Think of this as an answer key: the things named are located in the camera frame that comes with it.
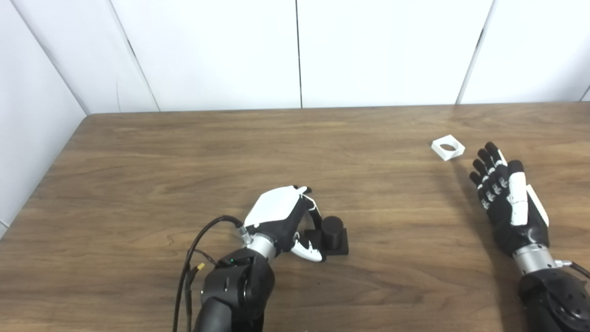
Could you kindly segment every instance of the humanoid robot hand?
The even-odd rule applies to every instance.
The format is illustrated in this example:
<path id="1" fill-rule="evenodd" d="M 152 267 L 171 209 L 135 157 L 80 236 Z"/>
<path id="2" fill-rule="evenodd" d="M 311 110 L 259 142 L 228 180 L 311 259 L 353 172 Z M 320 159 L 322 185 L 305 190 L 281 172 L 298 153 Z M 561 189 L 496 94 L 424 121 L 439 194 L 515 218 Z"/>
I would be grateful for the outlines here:
<path id="1" fill-rule="evenodd" d="M 281 252 L 293 252 L 313 262 L 325 261 L 325 255 L 319 248 L 314 248 L 297 231 L 306 211 L 311 215 L 317 229 L 322 222 L 315 201 L 307 195 L 311 191 L 308 187 L 290 185 L 262 194 L 244 221 L 244 226 L 254 238 L 248 248 L 261 251 L 268 247 L 269 250 L 274 250 L 267 255 L 269 259 Z"/>
<path id="2" fill-rule="evenodd" d="M 525 169 L 519 160 L 506 162 L 492 142 L 477 153 L 477 172 L 469 177 L 493 227 L 500 249 L 512 256 L 529 245 L 549 247 L 549 218 L 533 187 L 526 184 Z"/>

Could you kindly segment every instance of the black robotic finger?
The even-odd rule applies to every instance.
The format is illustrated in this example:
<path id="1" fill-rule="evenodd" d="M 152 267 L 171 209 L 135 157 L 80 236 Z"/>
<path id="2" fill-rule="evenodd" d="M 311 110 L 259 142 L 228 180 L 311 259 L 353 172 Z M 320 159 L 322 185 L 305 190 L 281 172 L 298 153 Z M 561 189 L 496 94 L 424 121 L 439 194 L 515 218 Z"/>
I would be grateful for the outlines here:
<path id="1" fill-rule="evenodd" d="M 487 178 L 487 169 L 483 162 L 479 159 L 473 161 L 473 167 L 479 172 L 483 181 Z"/>
<path id="2" fill-rule="evenodd" d="M 480 190 L 483 190 L 483 193 L 486 195 L 486 199 L 487 199 L 487 200 L 488 200 L 490 203 L 491 203 L 491 202 L 493 202 L 493 201 L 494 201 L 494 200 L 497 198 L 497 195 L 496 195 L 496 194 L 494 194 L 494 191 L 493 191 L 493 190 L 491 189 L 491 187 L 490 187 L 490 183 L 489 183 L 489 181 L 485 181 L 485 182 L 482 184 L 482 186 L 481 186 L 481 189 L 480 189 Z"/>
<path id="3" fill-rule="evenodd" d="M 483 193 L 483 189 L 480 188 L 477 190 L 477 197 L 484 209 L 487 210 L 490 208 L 490 202 L 486 199 L 486 194 Z"/>
<path id="4" fill-rule="evenodd" d="M 500 185 L 501 188 L 507 189 L 508 188 L 508 167 L 499 164 L 494 171 L 494 175 L 496 177 L 497 183 Z"/>
<path id="5" fill-rule="evenodd" d="M 498 165 L 506 165 L 506 160 L 504 159 L 502 152 L 494 143 L 486 143 L 485 148 L 486 151 L 490 154 L 491 158 L 493 159 L 495 167 L 497 167 Z"/>
<path id="6" fill-rule="evenodd" d="M 476 187 L 481 186 L 481 176 L 479 176 L 476 172 L 469 173 L 469 179 L 476 185 Z"/>
<path id="7" fill-rule="evenodd" d="M 477 156 L 480 157 L 480 159 L 485 163 L 488 173 L 494 171 L 494 161 L 486 150 L 479 149 L 479 151 L 477 151 Z"/>
<path id="8" fill-rule="evenodd" d="M 490 174 L 488 179 L 488 185 L 493 190 L 493 193 L 499 196 L 502 193 L 502 186 L 496 178 L 496 172 Z"/>

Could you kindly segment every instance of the wall seam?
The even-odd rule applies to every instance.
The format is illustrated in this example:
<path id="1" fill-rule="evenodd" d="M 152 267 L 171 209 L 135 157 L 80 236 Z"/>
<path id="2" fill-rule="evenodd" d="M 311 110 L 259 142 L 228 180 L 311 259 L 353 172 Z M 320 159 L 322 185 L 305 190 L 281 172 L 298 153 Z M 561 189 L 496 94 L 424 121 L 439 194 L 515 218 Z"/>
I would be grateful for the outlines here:
<path id="1" fill-rule="evenodd" d="M 461 101 L 463 101 L 463 95 L 465 94 L 465 90 L 467 89 L 467 85 L 469 84 L 469 79 L 471 78 L 471 73 L 473 72 L 473 68 L 475 68 L 477 57 L 481 51 L 481 47 L 486 39 L 488 27 L 491 23 L 491 18 L 494 14 L 494 10 L 496 9 L 496 4 L 498 0 L 492 0 L 490 5 L 490 10 L 487 12 L 486 20 L 483 23 L 483 27 L 481 28 L 481 33 L 479 39 L 477 40 L 477 44 L 475 49 L 473 50 L 473 55 L 471 56 L 471 61 L 469 62 L 469 66 L 467 67 L 467 71 L 465 73 L 465 78 L 463 78 L 463 83 L 461 84 L 461 88 L 459 88 L 459 94 L 457 95 L 457 100 L 455 101 L 455 105 L 459 105 Z"/>

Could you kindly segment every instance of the black cylinder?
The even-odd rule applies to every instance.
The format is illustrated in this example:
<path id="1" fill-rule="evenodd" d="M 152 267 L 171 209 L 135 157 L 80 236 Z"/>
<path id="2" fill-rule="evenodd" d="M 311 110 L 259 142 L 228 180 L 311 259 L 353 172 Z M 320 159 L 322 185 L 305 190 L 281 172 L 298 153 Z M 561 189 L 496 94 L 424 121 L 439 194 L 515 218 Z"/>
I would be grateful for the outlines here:
<path id="1" fill-rule="evenodd" d="M 322 246 L 325 249 L 335 250 L 342 244 L 342 230 L 344 223 L 335 216 L 325 217 L 322 220 Z"/>

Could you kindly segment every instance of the cable connector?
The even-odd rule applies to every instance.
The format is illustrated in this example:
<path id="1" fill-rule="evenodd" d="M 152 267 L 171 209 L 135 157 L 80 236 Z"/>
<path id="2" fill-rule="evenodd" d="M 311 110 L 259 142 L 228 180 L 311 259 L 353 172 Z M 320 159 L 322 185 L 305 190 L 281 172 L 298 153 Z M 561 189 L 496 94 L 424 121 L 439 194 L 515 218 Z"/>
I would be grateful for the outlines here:
<path id="1" fill-rule="evenodd" d="M 242 241 L 244 241 L 245 245 L 249 245 L 250 243 L 252 243 L 252 236 L 250 235 L 250 233 L 248 233 L 248 230 L 246 229 L 246 227 L 242 226 L 240 228 L 238 228 L 238 233 L 240 233 L 240 236 L 242 237 Z"/>
<path id="2" fill-rule="evenodd" d="M 564 266 L 571 266 L 572 261 L 563 261 L 561 259 L 556 259 L 555 265 L 557 265 L 558 268 L 563 268 Z"/>

